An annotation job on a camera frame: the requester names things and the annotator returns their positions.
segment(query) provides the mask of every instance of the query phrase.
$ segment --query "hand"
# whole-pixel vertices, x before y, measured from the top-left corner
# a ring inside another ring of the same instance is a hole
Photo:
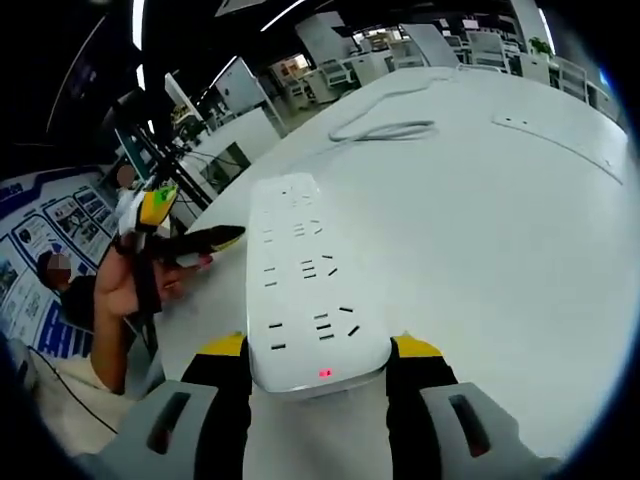
[[[201,256],[200,265],[189,268],[169,268],[154,261],[153,270],[160,300],[166,302],[182,297],[182,282],[211,262],[212,258],[209,255]],[[96,308],[100,308],[102,313],[110,317],[122,318],[139,310],[131,259],[120,255],[114,247],[111,247],[98,269],[94,299]]]

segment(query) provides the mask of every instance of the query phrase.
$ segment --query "white desk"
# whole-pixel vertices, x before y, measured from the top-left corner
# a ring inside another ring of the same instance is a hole
[[[566,457],[610,394],[635,331],[640,185],[624,132],[558,90],[462,71],[349,127],[436,120],[428,138],[304,160],[382,93],[450,73],[400,70],[345,97],[249,168],[194,228],[246,225],[257,180],[312,172],[336,206],[336,225],[358,245],[389,334],[408,330],[440,347],[460,381],[519,421],[530,448]],[[491,123],[509,112],[606,159],[623,185],[570,150]],[[158,318],[167,378],[179,379],[208,339],[245,330],[245,249],[242,241],[220,254]],[[245,478],[391,478],[383,378],[303,404],[254,392]]]

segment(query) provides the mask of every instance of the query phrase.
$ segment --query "computer screen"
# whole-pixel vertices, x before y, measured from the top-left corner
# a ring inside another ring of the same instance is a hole
[[[477,20],[464,19],[464,20],[462,20],[462,25],[464,25],[464,28],[468,28],[468,29],[478,29],[479,28]]]

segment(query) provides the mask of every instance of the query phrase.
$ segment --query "white tabletop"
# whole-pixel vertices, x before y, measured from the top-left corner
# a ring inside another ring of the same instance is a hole
[[[349,127],[435,120],[426,138],[310,157],[372,100],[434,76],[450,80],[387,100]],[[492,123],[505,117],[554,141]],[[610,395],[634,336],[640,185],[628,147],[617,125],[559,90],[485,71],[403,69],[278,143],[193,229],[246,225],[257,180],[311,172],[358,247],[364,288],[389,334],[407,330],[438,346],[460,381],[519,421],[531,449],[566,457]],[[158,318],[167,378],[179,379],[207,340],[246,329],[245,268],[242,241]],[[383,378],[302,404],[255,392],[245,478],[391,478],[385,401]]]

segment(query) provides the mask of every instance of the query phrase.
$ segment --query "white power strip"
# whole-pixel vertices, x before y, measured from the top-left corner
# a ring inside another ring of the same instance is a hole
[[[251,371],[265,391],[303,399],[375,377],[391,342],[309,174],[259,182],[247,259]]]

